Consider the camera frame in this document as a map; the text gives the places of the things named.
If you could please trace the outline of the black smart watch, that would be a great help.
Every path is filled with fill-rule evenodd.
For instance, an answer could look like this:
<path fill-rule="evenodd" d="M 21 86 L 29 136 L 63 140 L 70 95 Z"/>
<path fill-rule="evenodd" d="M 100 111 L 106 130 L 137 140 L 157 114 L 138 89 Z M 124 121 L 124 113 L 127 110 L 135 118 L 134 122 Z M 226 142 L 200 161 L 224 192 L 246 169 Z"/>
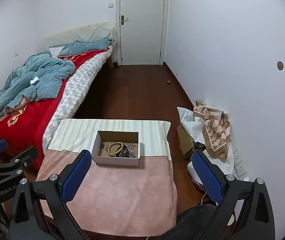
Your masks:
<path fill-rule="evenodd" d="M 128 148 L 124 147 L 119 154 L 119 157 L 121 158 L 135 158 L 135 154 L 128 150 Z"/>

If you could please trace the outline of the white cardboard box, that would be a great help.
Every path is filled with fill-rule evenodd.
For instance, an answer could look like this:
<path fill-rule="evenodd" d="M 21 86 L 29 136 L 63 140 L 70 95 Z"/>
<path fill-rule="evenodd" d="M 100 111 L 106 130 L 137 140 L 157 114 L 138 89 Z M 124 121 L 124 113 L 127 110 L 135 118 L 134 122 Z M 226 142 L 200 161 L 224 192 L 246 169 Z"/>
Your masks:
<path fill-rule="evenodd" d="M 138 132 L 97 131 L 91 147 L 91 156 L 99 165 L 138 167 L 140 146 Z M 119 157 L 124 147 L 133 152 L 135 158 Z"/>

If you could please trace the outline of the white power strip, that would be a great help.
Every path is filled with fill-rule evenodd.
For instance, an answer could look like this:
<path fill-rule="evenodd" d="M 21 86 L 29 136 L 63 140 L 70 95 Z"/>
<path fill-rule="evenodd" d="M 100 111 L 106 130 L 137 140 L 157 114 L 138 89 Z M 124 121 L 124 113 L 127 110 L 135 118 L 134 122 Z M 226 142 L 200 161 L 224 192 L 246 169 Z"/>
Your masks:
<path fill-rule="evenodd" d="M 247 172 L 240 150 L 234 151 L 234 171 L 236 172 L 239 180 L 249 181 L 249 173 Z"/>

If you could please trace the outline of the black fuzzy sleeve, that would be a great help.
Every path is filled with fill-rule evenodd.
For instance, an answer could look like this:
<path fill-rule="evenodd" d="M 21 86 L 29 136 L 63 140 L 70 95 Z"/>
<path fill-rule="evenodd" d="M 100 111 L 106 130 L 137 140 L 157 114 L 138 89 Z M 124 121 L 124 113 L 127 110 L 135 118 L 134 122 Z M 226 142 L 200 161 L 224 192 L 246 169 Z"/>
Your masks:
<path fill-rule="evenodd" d="M 202 204 L 185 210 L 177 217 L 176 225 L 157 239 L 193 240 L 216 210 L 212 204 Z"/>

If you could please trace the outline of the brown cardboard box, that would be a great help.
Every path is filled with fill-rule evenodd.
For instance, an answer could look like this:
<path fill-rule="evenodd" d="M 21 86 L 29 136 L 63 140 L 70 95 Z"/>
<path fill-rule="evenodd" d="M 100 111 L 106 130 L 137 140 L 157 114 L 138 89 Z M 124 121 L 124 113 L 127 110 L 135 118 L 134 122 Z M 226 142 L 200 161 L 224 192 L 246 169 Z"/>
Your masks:
<path fill-rule="evenodd" d="M 177 127 L 177 133 L 178 133 L 178 141 L 179 141 L 179 147 L 183 156 L 184 160 L 190 160 L 191 155 L 193 152 L 197 150 L 204 151 L 206 150 L 206 147 L 201 142 L 194 141 L 191 136 L 185 131 L 185 129 L 179 125 Z"/>

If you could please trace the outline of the brown patterned scarf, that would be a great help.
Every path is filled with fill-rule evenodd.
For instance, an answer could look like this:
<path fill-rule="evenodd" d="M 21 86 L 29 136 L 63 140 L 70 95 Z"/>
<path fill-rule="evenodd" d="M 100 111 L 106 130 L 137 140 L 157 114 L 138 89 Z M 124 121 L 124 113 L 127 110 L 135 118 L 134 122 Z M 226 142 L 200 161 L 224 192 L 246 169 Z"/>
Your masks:
<path fill-rule="evenodd" d="M 200 118 L 203 123 L 202 134 L 209 156 L 226 161 L 232 141 L 231 124 L 228 114 L 196 101 L 193 116 Z"/>

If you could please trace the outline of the checkered mattress pad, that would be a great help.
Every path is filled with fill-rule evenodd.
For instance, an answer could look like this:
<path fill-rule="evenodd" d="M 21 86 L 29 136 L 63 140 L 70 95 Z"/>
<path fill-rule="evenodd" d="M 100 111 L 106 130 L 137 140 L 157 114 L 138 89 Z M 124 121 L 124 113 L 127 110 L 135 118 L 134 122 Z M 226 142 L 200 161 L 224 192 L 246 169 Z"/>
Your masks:
<path fill-rule="evenodd" d="M 111 58 L 112 52 L 113 46 L 109 45 L 103 50 L 93 50 L 64 57 L 65 60 L 71 60 L 76 69 L 66 82 L 57 109 L 54 111 L 44 131 L 42 140 L 43 152 L 49 147 L 60 122 L 74 116 L 85 99 L 94 78 L 107 60 Z"/>

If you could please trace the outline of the white tissue on quilt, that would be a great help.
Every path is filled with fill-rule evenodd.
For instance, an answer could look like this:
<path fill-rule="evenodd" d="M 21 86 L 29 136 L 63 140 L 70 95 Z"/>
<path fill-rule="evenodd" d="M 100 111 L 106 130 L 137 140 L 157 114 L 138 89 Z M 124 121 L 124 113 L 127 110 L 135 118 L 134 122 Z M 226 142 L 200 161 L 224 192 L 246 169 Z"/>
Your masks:
<path fill-rule="evenodd" d="M 31 81 L 30 81 L 30 85 L 34 85 L 34 84 L 36 84 L 37 82 L 39 81 L 39 77 L 35 77 L 35 78 L 33 78 Z"/>

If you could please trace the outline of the blue-grey quilt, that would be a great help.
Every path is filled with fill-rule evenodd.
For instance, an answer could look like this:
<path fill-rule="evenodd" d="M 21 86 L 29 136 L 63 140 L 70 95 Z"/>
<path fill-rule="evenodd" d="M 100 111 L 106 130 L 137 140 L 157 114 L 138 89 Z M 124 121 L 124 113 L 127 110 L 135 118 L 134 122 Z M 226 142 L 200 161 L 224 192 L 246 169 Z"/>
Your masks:
<path fill-rule="evenodd" d="M 28 103 L 57 98 L 63 81 L 76 69 L 74 63 L 64 57 L 103 50 L 110 44 L 107 38 L 90 43 L 76 41 L 59 46 L 57 57 L 50 50 L 31 55 L 22 66 L 11 71 L 0 90 L 0 118 Z M 30 85 L 36 76 L 39 81 Z"/>

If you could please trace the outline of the white door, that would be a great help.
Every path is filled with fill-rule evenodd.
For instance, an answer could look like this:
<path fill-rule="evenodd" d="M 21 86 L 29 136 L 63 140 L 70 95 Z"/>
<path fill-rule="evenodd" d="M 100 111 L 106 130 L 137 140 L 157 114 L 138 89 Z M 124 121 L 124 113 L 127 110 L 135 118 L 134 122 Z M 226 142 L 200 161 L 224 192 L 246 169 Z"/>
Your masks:
<path fill-rule="evenodd" d="M 168 0 L 116 0 L 120 65 L 162 65 Z"/>

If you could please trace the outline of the round wall hole cover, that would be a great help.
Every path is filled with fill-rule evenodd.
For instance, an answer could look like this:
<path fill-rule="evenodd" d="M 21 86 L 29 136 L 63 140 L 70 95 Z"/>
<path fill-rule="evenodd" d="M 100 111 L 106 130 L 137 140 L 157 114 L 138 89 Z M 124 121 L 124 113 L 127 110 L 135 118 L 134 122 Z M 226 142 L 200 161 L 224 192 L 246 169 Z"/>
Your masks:
<path fill-rule="evenodd" d="M 282 71 L 284 69 L 284 65 L 281 61 L 278 61 L 276 65 L 277 65 L 278 70 Z"/>

